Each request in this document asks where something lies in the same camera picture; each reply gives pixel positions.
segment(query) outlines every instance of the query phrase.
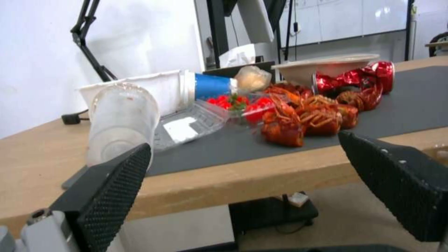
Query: white wall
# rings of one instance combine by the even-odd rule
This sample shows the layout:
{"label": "white wall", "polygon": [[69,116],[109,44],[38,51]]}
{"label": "white wall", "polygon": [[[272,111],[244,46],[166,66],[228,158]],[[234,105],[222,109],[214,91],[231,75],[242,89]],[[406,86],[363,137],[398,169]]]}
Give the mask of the white wall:
{"label": "white wall", "polygon": [[[81,0],[0,1],[0,139],[86,108],[75,89],[100,79],[73,43]],[[117,77],[201,72],[193,0],[101,1],[87,43]]]}

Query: white styrofoam container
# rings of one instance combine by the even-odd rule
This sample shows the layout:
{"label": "white styrofoam container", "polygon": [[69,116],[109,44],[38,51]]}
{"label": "white styrofoam container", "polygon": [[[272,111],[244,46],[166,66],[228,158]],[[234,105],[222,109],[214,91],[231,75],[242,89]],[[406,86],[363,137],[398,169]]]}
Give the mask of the white styrofoam container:
{"label": "white styrofoam container", "polygon": [[273,65],[272,69],[278,69],[280,74],[294,85],[311,87],[311,76],[316,71],[336,77],[344,72],[364,67],[370,61],[377,59],[379,59],[378,54],[348,54]]}
{"label": "white styrofoam container", "polygon": [[194,102],[195,73],[188,70],[174,70],[156,74],[148,74],[132,78],[97,83],[79,88],[92,118],[91,106],[95,96],[104,88],[115,83],[128,82],[138,85],[155,98],[161,116],[186,109]]}

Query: wooden table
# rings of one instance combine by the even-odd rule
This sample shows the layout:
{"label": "wooden table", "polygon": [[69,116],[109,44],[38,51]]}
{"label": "wooden table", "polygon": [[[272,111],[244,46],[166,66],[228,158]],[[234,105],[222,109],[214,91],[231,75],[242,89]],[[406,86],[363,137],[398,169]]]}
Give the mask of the wooden table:
{"label": "wooden table", "polygon": [[[433,65],[448,65],[448,56],[398,63],[396,70]],[[61,183],[85,163],[89,126],[55,120],[0,140],[0,225],[17,236],[31,212],[62,193]],[[431,154],[448,144],[448,127],[384,140]],[[128,219],[356,181],[342,148],[332,146],[146,178]]]}

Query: plastic cup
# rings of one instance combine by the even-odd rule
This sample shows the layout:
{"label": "plastic cup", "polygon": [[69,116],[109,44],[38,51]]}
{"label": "plastic cup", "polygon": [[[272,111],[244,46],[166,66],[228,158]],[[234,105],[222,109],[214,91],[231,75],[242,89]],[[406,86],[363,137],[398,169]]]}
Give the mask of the plastic cup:
{"label": "plastic cup", "polygon": [[100,91],[91,108],[87,166],[109,161],[142,143],[148,143],[153,153],[160,112],[147,90],[131,83],[116,83]]}

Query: white paper bowl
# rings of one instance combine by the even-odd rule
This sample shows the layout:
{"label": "white paper bowl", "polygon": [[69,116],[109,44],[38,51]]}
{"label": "white paper bowl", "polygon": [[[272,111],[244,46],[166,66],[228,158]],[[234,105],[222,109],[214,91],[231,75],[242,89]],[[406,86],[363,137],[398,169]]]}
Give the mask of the white paper bowl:
{"label": "white paper bowl", "polygon": [[378,54],[348,54],[325,58],[294,61],[272,66],[294,85],[311,86],[311,76],[318,71],[321,74],[336,77],[344,72],[364,67],[370,61],[379,59]]}

